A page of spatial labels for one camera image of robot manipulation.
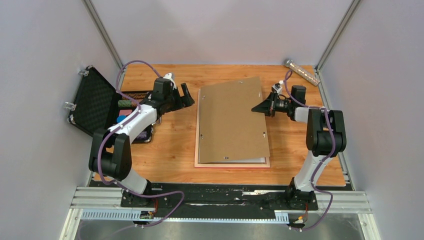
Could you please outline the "city buildings photo print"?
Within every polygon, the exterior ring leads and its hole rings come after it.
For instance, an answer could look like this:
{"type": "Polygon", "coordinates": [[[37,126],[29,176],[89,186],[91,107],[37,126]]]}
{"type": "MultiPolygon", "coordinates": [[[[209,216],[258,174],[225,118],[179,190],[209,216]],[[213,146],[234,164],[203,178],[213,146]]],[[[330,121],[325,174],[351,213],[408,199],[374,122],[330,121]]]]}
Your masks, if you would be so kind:
{"type": "Polygon", "coordinates": [[[207,160],[199,161],[200,164],[265,164],[267,162],[267,157],[259,158],[245,158],[245,159],[233,159],[229,157],[224,157],[221,160],[207,160]]]}

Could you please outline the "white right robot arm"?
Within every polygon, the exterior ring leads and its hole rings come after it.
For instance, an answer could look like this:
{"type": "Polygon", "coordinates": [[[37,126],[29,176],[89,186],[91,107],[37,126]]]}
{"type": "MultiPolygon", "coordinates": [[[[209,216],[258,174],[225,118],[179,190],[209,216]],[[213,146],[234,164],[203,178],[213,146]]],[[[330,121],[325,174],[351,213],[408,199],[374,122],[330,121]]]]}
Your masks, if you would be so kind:
{"type": "Polygon", "coordinates": [[[275,84],[268,97],[251,110],[267,117],[285,113],[292,121],[306,124],[307,156],[282,195],[290,208],[298,209],[315,200],[316,181],[328,163],[346,148],[344,115],[340,110],[307,106],[304,86],[292,86],[288,97],[281,94],[280,88],[280,84],[275,84]]]}

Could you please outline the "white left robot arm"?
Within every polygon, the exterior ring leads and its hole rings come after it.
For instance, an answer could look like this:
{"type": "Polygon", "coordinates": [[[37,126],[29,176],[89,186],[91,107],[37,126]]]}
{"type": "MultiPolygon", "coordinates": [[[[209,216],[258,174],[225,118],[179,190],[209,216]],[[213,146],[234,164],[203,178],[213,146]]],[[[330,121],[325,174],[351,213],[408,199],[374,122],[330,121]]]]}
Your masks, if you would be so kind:
{"type": "Polygon", "coordinates": [[[195,100],[187,84],[177,86],[173,74],[168,73],[154,81],[152,91],[142,100],[131,101],[137,106],[124,120],[94,132],[88,168],[102,178],[109,177],[109,184],[134,194],[135,202],[146,207],[152,203],[153,193],[150,181],[132,167],[131,144],[164,114],[190,107],[195,100]]]}

